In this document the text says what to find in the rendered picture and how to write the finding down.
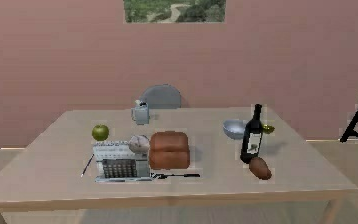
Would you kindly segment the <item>pale wooden table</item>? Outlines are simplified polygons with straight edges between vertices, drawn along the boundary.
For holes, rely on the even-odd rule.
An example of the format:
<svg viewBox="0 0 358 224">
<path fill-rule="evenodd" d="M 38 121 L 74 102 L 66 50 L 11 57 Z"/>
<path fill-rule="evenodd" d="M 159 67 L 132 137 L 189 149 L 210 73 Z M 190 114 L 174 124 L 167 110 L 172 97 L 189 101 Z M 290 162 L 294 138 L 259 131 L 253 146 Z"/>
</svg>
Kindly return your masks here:
<svg viewBox="0 0 358 224">
<path fill-rule="evenodd" d="M 325 200 L 319 224 L 332 224 L 341 199 L 354 184 L 301 138 L 273 110 L 264 118 L 274 134 L 264 140 L 262 158 L 273 176 L 255 178 L 239 160 L 240 144 L 229 139 L 222 124 L 248 119 L 248 108 L 182 108 L 155 110 L 151 122 L 137 126 L 127 110 L 74 110 L 61 115 L 46 131 L 0 171 L 0 215 L 3 212 L 51 211 L 180 205 L 219 205 L 258 202 Z M 91 130 L 111 128 L 116 140 L 133 134 L 182 131 L 189 136 L 191 168 L 197 179 L 98 183 L 89 166 Z M 0 217 L 0 224 L 5 224 Z"/>
</svg>

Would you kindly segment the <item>black pencil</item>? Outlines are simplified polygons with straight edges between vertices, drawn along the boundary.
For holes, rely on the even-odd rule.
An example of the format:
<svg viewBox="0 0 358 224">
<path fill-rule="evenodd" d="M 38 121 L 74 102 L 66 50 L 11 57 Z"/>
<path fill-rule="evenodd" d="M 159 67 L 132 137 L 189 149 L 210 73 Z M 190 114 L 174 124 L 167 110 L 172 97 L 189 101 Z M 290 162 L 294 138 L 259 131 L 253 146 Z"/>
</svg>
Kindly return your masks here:
<svg viewBox="0 0 358 224">
<path fill-rule="evenodd" d="M 83 176 L 85 175 L 85 173 L 86 173 L 88 167 L 90 166 L 90 164 L 91 164 L 91 162 L 92 162 L 94 156 L 95 156 L 94 154 L 91 154 L 91 156 L 90 156 L 89 160 L 87 161 L 87 163 L 86 163 L 86 165 L 85 165 L 85 167 L 84 167 L 84 169 L 83 169 L 83 171 L 82 171 L 80 177 L 83 177 Z"/>
</svg>

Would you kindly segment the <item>black-handled knife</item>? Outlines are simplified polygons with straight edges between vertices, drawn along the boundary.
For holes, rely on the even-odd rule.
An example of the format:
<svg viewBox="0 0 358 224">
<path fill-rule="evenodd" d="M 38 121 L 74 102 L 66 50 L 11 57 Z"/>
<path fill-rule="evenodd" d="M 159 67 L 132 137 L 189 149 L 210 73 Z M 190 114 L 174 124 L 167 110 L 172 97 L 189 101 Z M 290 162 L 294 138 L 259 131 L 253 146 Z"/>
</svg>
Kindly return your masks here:
<svg viewBox="0 0 358 224">
<path fill-rule="evenodd" d="M 168 177 L 200 177 L 200 174 L 158 174 L 154 173 L 152 174 L 152 179 L 166 179 Z"/>
</svg>

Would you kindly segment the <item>grey open laptop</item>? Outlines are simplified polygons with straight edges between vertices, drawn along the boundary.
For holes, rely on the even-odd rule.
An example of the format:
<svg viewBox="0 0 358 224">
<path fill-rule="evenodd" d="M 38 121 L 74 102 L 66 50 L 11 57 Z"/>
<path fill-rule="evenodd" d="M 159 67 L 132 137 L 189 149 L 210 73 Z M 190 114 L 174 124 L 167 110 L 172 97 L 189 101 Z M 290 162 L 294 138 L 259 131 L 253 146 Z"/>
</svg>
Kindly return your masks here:
<svg viewBox="0 0 358 224">
<path fill-rule="evenodd" d="M 127 141 L 102 141 L 93 145 L 98 168 L 96 182 L 151 181 L 148 153 L 135 153 Z"/>
</svg>

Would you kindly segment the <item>grey bowl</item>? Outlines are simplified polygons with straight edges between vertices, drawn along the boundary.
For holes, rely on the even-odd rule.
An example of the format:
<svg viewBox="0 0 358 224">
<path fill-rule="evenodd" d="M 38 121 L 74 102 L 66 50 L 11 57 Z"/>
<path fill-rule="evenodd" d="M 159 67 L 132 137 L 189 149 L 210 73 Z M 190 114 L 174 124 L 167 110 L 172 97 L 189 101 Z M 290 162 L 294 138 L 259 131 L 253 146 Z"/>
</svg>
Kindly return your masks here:
<svg viewBox="0 0 358 224">
<path fill-rule="evenodd" d="M 223 131 L 227 137 L 233 140 L 242 140 L 246 127 L 245 120 L 230 119 L 223 123 Z"/>
</svg>

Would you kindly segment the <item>dark wine bottle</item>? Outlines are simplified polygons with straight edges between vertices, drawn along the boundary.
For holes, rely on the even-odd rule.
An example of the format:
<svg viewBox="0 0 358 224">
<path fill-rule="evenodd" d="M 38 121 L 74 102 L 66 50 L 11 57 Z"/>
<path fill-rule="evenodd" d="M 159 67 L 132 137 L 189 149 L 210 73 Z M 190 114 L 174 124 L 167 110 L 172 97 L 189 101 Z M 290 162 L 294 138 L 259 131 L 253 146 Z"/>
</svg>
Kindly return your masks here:
<svg viewBox="0 0 358 224">
<path fill-rule="evenodd" d="M 240 159 L 249 164 L 250 161 L 259 155 L 263 137 L 263 125 L 260 121 L 262 105 L 256 104 L 253 117 L 245 126 L 243 143 L 240 152 Z"/>
</svg>

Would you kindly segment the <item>brown bread loaf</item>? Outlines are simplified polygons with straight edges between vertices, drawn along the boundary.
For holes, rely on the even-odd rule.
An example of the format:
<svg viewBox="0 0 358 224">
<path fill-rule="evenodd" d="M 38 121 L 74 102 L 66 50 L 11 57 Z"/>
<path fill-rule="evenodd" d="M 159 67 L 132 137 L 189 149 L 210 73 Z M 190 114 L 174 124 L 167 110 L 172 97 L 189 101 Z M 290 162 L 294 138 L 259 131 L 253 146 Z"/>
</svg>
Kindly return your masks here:
<svg viewBox="0 0 358 224">
<path fill-rule="evenodd" d="M 150 140 L 149 165 L 154 170 L 187 169 L 190 165 L 188 136 L 183 132 L 156 132 Z"/>
</svg>

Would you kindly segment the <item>brown potato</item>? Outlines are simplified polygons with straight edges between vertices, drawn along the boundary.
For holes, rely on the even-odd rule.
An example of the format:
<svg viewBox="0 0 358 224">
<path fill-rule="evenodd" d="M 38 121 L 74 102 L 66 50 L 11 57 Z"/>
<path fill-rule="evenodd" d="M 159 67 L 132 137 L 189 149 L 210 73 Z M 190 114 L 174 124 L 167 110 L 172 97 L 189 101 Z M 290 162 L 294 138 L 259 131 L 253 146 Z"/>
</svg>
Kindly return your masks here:
<svg viewBox="0 0 358 224">
<path fill-rule="evenodd" d="M 261 157 L 255 157 L 250 161 L 249 170 L 261 180 L 269 180 L 272 177 L 272 172 Z"/>
</svg>

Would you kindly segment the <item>green apple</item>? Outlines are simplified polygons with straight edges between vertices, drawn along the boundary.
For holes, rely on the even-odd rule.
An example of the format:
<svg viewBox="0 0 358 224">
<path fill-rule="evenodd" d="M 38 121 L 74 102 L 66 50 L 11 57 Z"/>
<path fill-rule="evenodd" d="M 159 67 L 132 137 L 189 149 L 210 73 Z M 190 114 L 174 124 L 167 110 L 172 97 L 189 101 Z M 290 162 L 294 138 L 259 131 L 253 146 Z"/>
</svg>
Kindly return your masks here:
<svg viewBox="0 0 358 224">
<path fill-rule="evenodd" d="M 109 136 L 109 128 L 106 125 L 96 125 L 92 129 L 92 137 L 96 141 L 105 141 Z"/>
</svg>

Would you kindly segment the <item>grey crumpled lump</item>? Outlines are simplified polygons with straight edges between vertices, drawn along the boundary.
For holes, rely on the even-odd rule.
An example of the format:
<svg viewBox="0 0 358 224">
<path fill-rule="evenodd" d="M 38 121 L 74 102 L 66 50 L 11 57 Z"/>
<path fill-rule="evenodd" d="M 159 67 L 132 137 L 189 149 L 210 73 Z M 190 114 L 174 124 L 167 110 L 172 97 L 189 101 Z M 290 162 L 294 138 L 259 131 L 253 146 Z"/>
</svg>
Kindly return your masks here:
<svg viewBox="0 0 358 224">
<path fill-rule="evenodd" d="M 147 153 L 149 148 L 149 139 L 145 135 L 134 135 L 129 141 L 129 149 L 136 154 Z"/>
</svg>

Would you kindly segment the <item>framed landscape picture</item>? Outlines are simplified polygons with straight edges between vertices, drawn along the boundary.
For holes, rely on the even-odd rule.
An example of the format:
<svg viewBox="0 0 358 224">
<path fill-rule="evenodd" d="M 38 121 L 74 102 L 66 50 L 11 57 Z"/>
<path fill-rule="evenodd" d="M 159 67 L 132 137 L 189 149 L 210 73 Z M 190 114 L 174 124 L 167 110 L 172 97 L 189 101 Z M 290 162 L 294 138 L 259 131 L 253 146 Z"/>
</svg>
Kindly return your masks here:
<svg viewBox="0 0 358 224">
<path fill-rule="evenodd" d="M 223 23 L 226 0 L 123 0 L 126 23 Z"/>
</svg>

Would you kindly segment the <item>grey mug with utensils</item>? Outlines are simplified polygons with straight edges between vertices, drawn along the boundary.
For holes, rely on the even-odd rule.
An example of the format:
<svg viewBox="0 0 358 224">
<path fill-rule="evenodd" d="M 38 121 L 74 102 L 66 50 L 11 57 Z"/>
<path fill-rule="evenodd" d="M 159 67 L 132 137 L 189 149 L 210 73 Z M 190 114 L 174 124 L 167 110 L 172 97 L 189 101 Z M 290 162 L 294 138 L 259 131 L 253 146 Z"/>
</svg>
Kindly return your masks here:
<svg viewBox="0 0 358 224">
<path fill-rule="evenodd" d="M 135 101 L 135 106 L 131 109 L 131 118 L 137 125 L 149 123 L 149 106 L 141 100 Z"/>
</svg>

